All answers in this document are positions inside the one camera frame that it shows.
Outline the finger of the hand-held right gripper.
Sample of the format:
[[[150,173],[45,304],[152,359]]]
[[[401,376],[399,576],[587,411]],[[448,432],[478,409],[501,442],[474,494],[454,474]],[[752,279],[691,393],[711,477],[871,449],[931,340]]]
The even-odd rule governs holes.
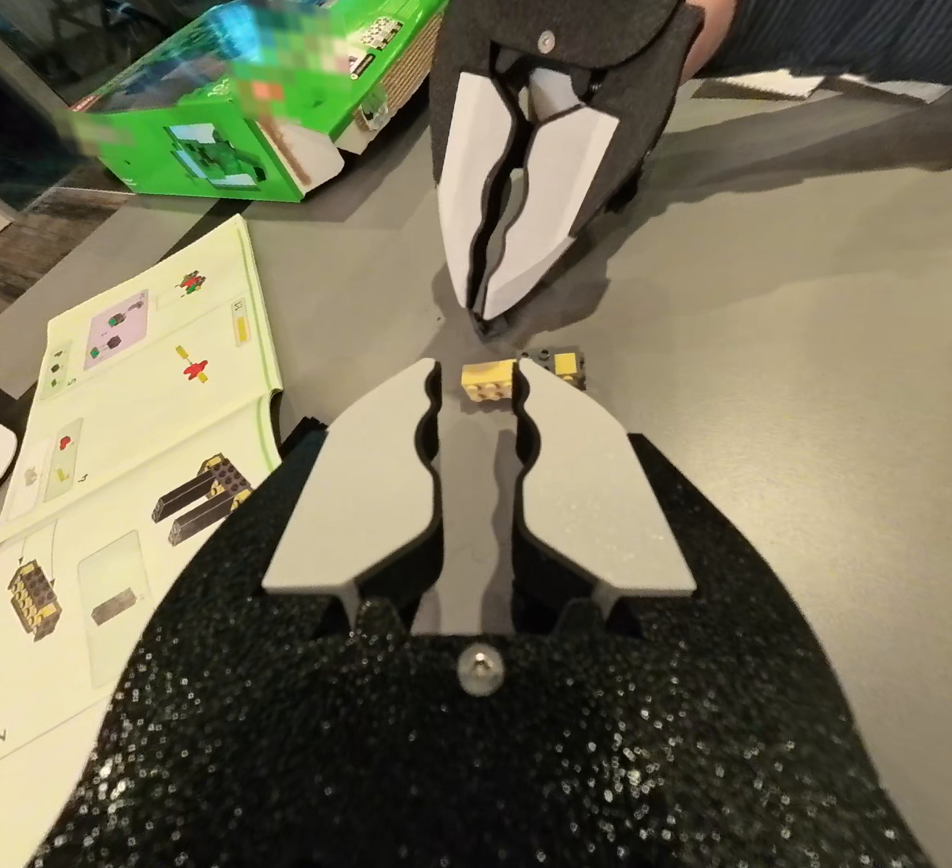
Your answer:
[[[458,304],[468,311],[507,311],[531,289],[522,284],[533,260],[525,259],[529,196],[505,227],[502,250],[491,270],[485,243],[497,223],[494,195],[503,191],[512,168],[520,115],[489,76],[462,72],[457,80],[444,160],[437,181],[437,206],[446,266]]]
[[[486,282],[482,318],[523,300],[571,246],[573,227],[620,121],[582,105],[541,124],[531,138],[523,199],[503,232]]]

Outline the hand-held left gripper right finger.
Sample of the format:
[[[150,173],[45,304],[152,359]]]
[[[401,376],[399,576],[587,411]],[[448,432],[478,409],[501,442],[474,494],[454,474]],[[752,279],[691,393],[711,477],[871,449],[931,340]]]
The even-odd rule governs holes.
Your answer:
[[[552,632],[582,601],[610,629],[625,609],[681,604],[697,581],[629,433],[532,360],[515,368],[515,631]]]

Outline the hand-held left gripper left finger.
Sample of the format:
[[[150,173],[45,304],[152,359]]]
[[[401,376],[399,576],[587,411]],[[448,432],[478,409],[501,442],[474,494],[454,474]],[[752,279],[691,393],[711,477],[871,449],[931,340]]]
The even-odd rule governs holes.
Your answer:
[[[268,600],[326,600],[353,628],[383,600],[411,631],[445,562],[437,457],[442,366],[413,362],[330,423],[262,580]]]

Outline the dark grey brick yellow tile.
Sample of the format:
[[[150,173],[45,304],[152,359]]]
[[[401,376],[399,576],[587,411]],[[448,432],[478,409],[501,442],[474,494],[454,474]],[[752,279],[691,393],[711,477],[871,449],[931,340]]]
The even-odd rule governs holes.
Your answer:
[[[579,346],[539,346],[523,351],[520,360],[536,363],[579,391],[587,390],[586,360]]]

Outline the grey desk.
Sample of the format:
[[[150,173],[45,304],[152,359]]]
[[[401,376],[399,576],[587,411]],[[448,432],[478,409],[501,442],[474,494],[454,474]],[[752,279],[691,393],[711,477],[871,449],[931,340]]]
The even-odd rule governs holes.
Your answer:
[[[514,419],[455,386],[481,344],[449,288],[426,113],[382,141],[304,204],[244,209],[281,430],[439,359],[446,568],[413,629],[503,631]],[[950,866],[950,96],[688,85],[640,194],[568,261],[497,346],[578,345],[592,397],[765,557]]]

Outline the black long brick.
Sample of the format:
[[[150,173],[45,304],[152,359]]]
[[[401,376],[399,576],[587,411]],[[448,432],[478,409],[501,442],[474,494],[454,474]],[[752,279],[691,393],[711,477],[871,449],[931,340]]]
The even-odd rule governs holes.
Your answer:
[[[282,460],[287,459],[293,451],[310,435],[316,434],[323,438],[327,433],[327,423],[315,417],[303,417],[284,438],[279,445],[279,455]]]

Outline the open instruction booklet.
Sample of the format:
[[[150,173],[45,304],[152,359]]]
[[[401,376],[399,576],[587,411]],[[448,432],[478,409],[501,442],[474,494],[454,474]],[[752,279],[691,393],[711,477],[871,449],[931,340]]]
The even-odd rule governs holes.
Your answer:
[[[113,694],[184,566],[280,461],[242,216],[47,338],[2,505],[2,758]]]

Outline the green cardboard toy box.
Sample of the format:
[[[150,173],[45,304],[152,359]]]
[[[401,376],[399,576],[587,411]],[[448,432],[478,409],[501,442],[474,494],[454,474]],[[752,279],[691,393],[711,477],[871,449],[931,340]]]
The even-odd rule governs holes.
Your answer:
[[[137,194],[296,203],[430,73],[448,0],[233,0],[71,107],[61,133]]]

